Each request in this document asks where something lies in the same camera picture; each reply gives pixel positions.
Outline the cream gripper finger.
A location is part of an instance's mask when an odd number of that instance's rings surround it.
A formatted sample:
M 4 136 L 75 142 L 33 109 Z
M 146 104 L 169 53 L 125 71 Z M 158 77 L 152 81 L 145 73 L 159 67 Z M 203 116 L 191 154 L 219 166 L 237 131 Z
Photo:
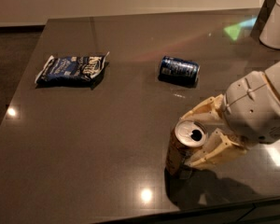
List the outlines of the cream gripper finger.
M 243 156 L 246 152 L 247 148 L 238 136 L 215 129 L 206 143 L 186 159 L 185 164 L 198 170 L 211 169 Z
M 198 105 L 193 107 L 190 111 L 184 114 L 181 120 L 193 120 L 205 124 L 219 124 L 223 122 L 221 104 L 223 95 L 220 94 L 216 97 L 212 96 Z

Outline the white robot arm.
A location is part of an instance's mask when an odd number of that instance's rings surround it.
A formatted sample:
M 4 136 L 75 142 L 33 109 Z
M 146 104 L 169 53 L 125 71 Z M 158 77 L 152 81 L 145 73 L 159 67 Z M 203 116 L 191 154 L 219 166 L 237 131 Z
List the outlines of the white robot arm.
M 238 79 L 225 93 L 202 101 L 181 118 L 213 129 L 185 160 L 194 169 L 232 161 L 258 144 L 280 140 L 280 62 Z

